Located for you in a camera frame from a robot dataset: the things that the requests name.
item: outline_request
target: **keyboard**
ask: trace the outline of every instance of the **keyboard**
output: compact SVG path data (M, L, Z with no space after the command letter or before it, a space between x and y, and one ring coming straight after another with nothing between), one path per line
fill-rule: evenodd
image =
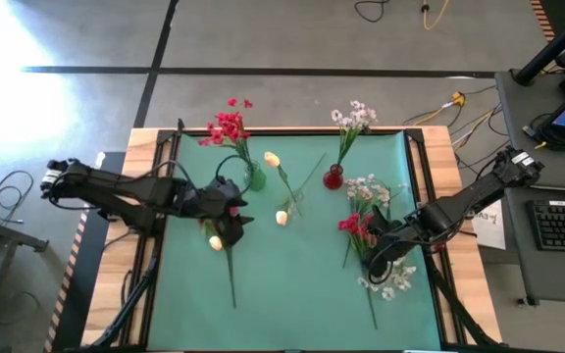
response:
M565 251L565 201L527 202L539 250Z

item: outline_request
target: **green mat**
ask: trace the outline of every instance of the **green mat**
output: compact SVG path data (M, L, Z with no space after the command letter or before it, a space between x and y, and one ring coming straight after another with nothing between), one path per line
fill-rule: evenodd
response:
M346 235L337 222L350 214L345 187L327 190L322 176L336 160L338 136L253 136L252 158L263 166L267 185L248 191L243 216L256 220L232 249L236 309L232 307L226 254L213 251L197 221L171 218L163 244L148 349L151 350L439 350L437 322L424 259L416 248L407 264L416 266L412 288L395 289L383 300L373 293L375 329L366 290L357 283L361 269L350 253L342 267ZM286 227L275 221L286 189L263 154L276 153L298 187L324 152L304 188L303 217ZM179 161L198 186L214 176L230 149L202 147L183 136ZM240 188L244 165L228 162L221 171ZM404 135L360 136L343 162L345 177L374 173L387 186L410 183ZM411 191L391 203L400 219L414 210Z

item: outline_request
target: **small vase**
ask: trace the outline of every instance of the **small vase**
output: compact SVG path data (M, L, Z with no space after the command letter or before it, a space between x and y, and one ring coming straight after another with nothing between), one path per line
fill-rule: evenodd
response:
M330 190L337 190L343 185L343 168L333 164L331 169L324 174L324 186Z
M243 176L243 181L245 185L252 191L260 191L265 187L265 182L267 177L263 170L261 170L261 165L258 162L252 160L252 169L248 166L245 167L245 176Z

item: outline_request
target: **concrete floor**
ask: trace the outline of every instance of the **concrete floor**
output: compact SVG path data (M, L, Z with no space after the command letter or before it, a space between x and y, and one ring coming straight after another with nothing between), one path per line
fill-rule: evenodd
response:
M24 169L40 180L49 159L92 163L100 151L125 149L145 75L18 74L17 69L149 66L168 4L0 0L0 178ZM440 5L432 1L432 6ZM372 25L348 0L180 0L163 66L499 71L524 65L545 44L528 0L455 1L430 32L422 29L416 1L394 0L385 10L383 20ZM399 125L436 109L456 90L491 84L455 78L166 75L159 76L145 126L175 126L177 118L202 126L231 96L254 102L246 117L253 126L327 126L329 111L345 109L350 99L376 108L383 125ZM469 97L455 126L497 102L495 90ZM447 124L453 113L436 123ZM501 115L493 122L504 130ZM482 126L460 155L475 161L505 139ZM474 179L468 170L461 176L464 183ZM15 257L5 292L28 290L41 309L20 324L0 327L0 345L36 352L78 213L39 199L36 185L18 218L25 224L12 227L50 239L51 250L37 255L20 249ZM565 303L515 308L513 300L524 293L519 268L489 264L486 271L505 341L565 350ZM0 307L7 306L2 298Z

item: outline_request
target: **table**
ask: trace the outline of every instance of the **table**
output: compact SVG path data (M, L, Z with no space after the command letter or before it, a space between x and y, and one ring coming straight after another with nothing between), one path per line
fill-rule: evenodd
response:
M281 129L334 129L333 127L281 127ZM394 129L401 127L377 127L380 129ZM426 155L431 167L431 176L437 197L452 195L461 189L461 179L457 170L456 161L452 152L450 137L445 126L421 127L426 145ZM125 156L123 173L129 176L138 176L149 171L154 161L156 142L159 136L157 128L134 129L128 143ZM167 158L169 151L164 151ZM413 163L416 171L422 169L421 158L418 153L413 153ZM428 192L422 173L416 173L421 199L428 199ZM472 230L466 223L464 228ZM123 234L125 228L121 224L112 224L109 227L106 241ZM84 328L82 343L95 340L114 319L121 307L120 295L124 274L131 267L137 245L136 237L127 237L113 244L107 249L101 259L93 292L90 309ZM146 246L143 262L151 255L152 246ZM483 264L479 255L476 238L458 234L447 245L455 286L460 300L471 313L477 323L492 338L500 341L500 332L495 318L492 302L489 296L488 284L485 277ZM139 301L133 315L130 328L129 343L137 343L143 337L138 335L145 318L142 307L145 298ZM446 327L447 341L455 340L450 310L445 302L441 303L442 318Z
M559 89L563 75L538 76L534 84L523 87L510 73L498 73L496 83L503 106L507 132L516 149L527 151L544 163L536 186L565 188L565 152L545 148L535 150L536 144L522 132L534 117L553 112L565 100ZM565 301L565 252L539 251L525 208L529 200L565 200L565 191L543 188L507 189L507 208L520 259L527 299L537 304L539 299Z

